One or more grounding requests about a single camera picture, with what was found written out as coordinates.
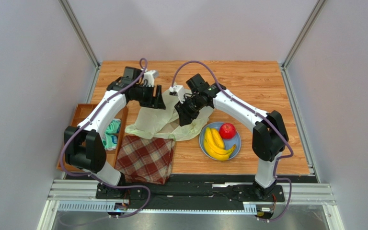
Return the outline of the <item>yellow fake mango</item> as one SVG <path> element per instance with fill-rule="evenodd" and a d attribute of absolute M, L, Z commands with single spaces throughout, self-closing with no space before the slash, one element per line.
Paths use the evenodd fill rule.
<path fill-rule="evenodd" d="M 225 149 L 224 141 L 223 141 L 222 137 L 220 136 L 219 132 L 214 128 L 211 128 L 210 132 L 211 132 L 212 138 L 213 138 L 216 146 L 220 149 Z"/>

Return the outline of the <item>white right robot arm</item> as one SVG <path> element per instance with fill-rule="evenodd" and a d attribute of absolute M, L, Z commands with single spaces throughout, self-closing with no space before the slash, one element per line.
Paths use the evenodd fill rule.
<path fill-rule="evenodd" d="M 288 134 L 281 114 L 257 109 L 233 95 L 225 86 L 215 82 L 210 85 L 200 74 L 186 82 L 191 90 L 188 95 L 182 85 L 169 87 L 170 95 L 177 96 L 175 109 L 179 124 L 188 125 L 207 106 L 223 111 L 247 127 L 253 136 L 252 149 L 259 158 L 254 184 L 261 190 L 271 189 L 275 183 L 276 160 L 282 155 Z"/>

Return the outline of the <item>orange wooden organizer tray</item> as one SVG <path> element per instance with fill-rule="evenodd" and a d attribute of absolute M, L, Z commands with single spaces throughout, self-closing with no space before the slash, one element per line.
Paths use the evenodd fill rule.
<path fill-rule="evenodd" d="M 115 116 L 121 120 L 120 131 L 112 131 L 117 137 L 115 150 L 107 150 L 101 141 L 104 140 L 98 128 L 89 130 L 97 104 L 78 104 L 72 119 L 63 134 L 64 146 L 60 151 L 57 169 L 72 174 L 73 172 L 98 173 L 100 170 L 115 168 L 117 154 L 122 145 L 128 109 L 122 108 Z"/>

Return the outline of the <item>aluminium frame rail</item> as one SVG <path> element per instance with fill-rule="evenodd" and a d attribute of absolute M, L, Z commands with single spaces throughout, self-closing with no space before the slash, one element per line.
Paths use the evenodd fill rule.
<path fill-rule="evenodd" d="M 264 200 L 247 175 L 174 175 L 164 185 L 130 183 L 117 191 L 90 179 L 55 179 L 39 229 L 342 230 L 329 184 L 291 177 Z"/>

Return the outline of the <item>red plaid cloth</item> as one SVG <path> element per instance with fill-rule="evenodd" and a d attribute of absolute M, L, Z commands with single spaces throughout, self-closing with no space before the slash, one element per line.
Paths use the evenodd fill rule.
<path fill-rule="evenodd" d="M 173 168 L 175 140 L 124 136 L 115 169 L 128 182 L 165 184 Z"/>

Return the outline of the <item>pale green plastic bag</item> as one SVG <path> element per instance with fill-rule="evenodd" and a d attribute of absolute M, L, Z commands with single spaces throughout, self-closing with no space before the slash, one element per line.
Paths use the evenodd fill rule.
<path fill-rule="evenodd" d="M 163 138 L 175 141 L 191 140 L 198 136 L 209 121 L 213 113 L 211 107 L 200 110 L 198 117 L 186 126 L 179 125 L 179 116 L 174 106 L 179 102 L 178 97 L 169 95 L 166 90 L 162 93 L 166 109 L 151 109 L 142 107 L 136 121 L 126 126 L 127 134 L 144 139 Z"/>

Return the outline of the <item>yellow fake banana bunch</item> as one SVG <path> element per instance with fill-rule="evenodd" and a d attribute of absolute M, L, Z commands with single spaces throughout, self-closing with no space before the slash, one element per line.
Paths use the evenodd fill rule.
<path fill-rule="evenodd" d="M 229 149 L 218 148 L 212 138 L 210 129 L 211 128 L 207 126 L 204 133 L 204 148 L 207 154 L 215 160 L 227 161 L 231 154 L 235 151 L 236 144 L 233 144 Z"/>

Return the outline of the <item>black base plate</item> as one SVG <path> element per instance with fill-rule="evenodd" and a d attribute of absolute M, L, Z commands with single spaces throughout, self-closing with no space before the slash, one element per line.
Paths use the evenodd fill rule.
<path fill-rule="evenodd" d="M 165 184 L 128 182 L 115 189 L 98 184 L 97 199 L 129 202 L 128 207 L 183 210 L 241 210 L 243 202 L 285 202 L 282 186 L 261 190 L 254 175 L 173 174 Z"/>

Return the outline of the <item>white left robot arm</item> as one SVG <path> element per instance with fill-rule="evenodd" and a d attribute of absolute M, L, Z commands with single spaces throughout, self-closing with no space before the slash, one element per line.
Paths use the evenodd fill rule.
<path fill-rule="evenodd" d="M 87 118 L 77 126 L 65 129 L 61 167 L 67 163 L 107 186 L 120 186 L 122 173 L 106 160 L 102 142 L 105 131 L 130 101 L 151 109 L 166 108 L 161 85 L 154 83 L 158 76 L 156 70 L 126 67 L 123 76 L 107 86 L 103 99 Z"/>

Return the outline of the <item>red fake apple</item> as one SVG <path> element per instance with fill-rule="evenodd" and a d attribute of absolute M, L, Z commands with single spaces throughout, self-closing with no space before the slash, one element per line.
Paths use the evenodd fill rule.
<path fill-rule="evenodd" d="M 223 139 L 232 139 L 236 135 L 236 133 L 236 128 L 231 123 L 224 123 L 219 128 L 219 134 Z"/>

